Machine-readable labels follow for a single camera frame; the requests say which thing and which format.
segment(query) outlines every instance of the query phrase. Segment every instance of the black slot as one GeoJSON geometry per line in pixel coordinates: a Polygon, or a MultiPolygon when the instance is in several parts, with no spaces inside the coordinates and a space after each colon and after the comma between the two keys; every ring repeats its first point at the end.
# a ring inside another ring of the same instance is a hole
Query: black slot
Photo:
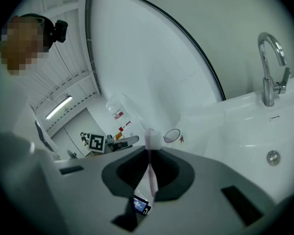
{"type": "Polygon", "coordinates": [[[77,172],[77,171],[80,171],[83,169],[84,169],[83,167],[81,167],[80,165],[77,165],[77,166],[72,166],[72,167],[60,169],[60,172],[62,175],[65,175],[65,174],[77,172]]]}
{"type": "Polygon", "coordinates": [[[221,191],[247,226],[263,216],[235,186],[223,188],[221,191]]]}

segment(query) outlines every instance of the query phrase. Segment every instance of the sticker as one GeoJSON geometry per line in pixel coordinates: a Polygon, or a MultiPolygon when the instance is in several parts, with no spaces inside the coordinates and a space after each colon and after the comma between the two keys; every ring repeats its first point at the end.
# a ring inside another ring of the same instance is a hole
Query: sticker
{"type": "Polygon", "coordinates": [[[95,152],[104,153],[105,136],[98,134],[89,134],[88,149],[95,152]]]}
{"type": "Polygon", "coordinates": [[[117,120],[119,117],[121,117],[122,115],[124,115],[124,113],[120,110],[118,110],[115,114],[114,114],[114,119],[117,120]]]}
{"type": "Polygon", "coordinates": [[[274,121],[274,120],[277,120],[279,118],[280,118],[280,115],[275,115],[275,116],[270,117],[269,119],[270,119],[270,121],[274,121]]]}

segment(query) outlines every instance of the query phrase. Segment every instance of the black strip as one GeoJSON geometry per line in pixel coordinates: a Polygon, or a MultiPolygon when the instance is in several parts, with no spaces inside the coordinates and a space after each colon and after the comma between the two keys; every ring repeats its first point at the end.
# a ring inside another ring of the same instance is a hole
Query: black strip
{"type": "Polygon", "coordinates": [[[247,226],[263,216],[235,186],[223,188],[221,191],[247,226]]]}
{"type": "Polygon", "coordinates": [[[141,181],[147,167],[148,155],[145,147],[142,146],[106,165],[101,172],[101,178],[113,195],[128,198],[134,195],[134,189],[141,181]]]}
{"type": "Polygon", "coordinates": [[[35,121],[35,125],[36,125],[37,131],[38,131],[38,136],[39,136],[40,141],[43,142],[43,144],[45,145],[45,147],[47,147],[50,151],[53,151],[54,152],[54,150],[52,149],[52,147],[50,146],[50,144],[45,140],[43,131],[40,128],[40,126],[39,126],[39,124],[38,124],[37,121],[35,121]]]}
{"type": "Polygon", "coordinates": [[[132,232],[138,225],[133,197],[129,197],[125,212],[117,216],[112,223],[132,232]]]}
{"type": "Polygon", "coordinates": [[[92,0],[86,0],[85,2],[85,34],[86,34],[86,44],[87,44],[87,50],[88,50],[88,55],[89,55],[89,60],[90,60],[90,65],[92,67],[93,70],[93,76],[95,78],[95,82],[97,83],[97,87],[98,87],[98,91],[99,94],[101,94],[101,88],[100,88],[100,83],[99,83],[99,79],[97,76],[97,72],[96,72],[96,66],[95,66],[95,59],[93,57],[93,51],[92,51],[92,42],[88,41],[87,39],[91,39],[91,25],[90,25],[90,17],[91,17],[91,3],[92,0]]]}
{"type": "Polygon", "coordinates": [[[158,10],[160,13],[162,13],[165,17],[167,17],[169,20],[171,20],[177,27],[180,28],[180,30],[189,38],[189,40],[193,43],[193,45],[196,47],[196,49],[198,50],[198,52],[203,56],[203,58],[205,59],[211,74],[213,75],[213,77],[215,78],[215,81],[217,83],[217,86],[219,88],[219,92],[221,95],[222,100],[226,100],[225,95],[224,95],[224,91],[222,89],[221,83],[218,79],[218,76],[214,70],[214,68],[212,67],[212,64],[210,63],[208,57],[206,56],[206,54],[204,53],[204,51],[202,50],[202,48],[199,46],[199,44],[196,42],[196,40],[191,36],[191,34],[177,21],[175,20],[172,16],[170,16],[167,12],[165,12],[164,10],[160,9],[158,6],[154,5],[153,3],[147,1],[147,0],[140,0],[144,3],[146,3],[147,5],[149,5],[150,7],[158,10]]]}
{"type": "Polygon", "coordinates": [[[195,171],[188,162],[164,150],[152,151],[151,165],[158,184],[155,202],[178,199],[195,180],[195,171]]]}
{"type": "Polygon", "coordinates": [[[77,171],[80,171],[83,169],[84,169],[83,167],[81,167],[80,165],[77,165],[77,166],[72,166],[72,167],[60,169],[60,172],[62,175],[65,175],[65,174],[77,172],[77,171]]]}

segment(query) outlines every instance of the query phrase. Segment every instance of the small screen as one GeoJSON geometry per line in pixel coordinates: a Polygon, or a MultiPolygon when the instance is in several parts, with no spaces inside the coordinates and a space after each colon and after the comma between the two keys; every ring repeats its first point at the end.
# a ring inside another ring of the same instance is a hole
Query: small screen
{"type": "Polygon", "coordinates": [[[137,198],[134,198],[134,207],[139,210],[140,212],[143,212],[145,209],[146,203],[138,200],[137,198]]]}

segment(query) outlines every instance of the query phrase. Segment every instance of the red label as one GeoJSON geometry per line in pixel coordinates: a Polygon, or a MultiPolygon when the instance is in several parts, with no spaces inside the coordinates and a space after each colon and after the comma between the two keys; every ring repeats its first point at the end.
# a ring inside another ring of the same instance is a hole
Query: red label
{"type": "Polygon", "coordinates": [[[121,117],[123,115],[123,112],[120,112],[119,114],[117,114],[114,119],[117,120],[119,117],[121,117]]]}

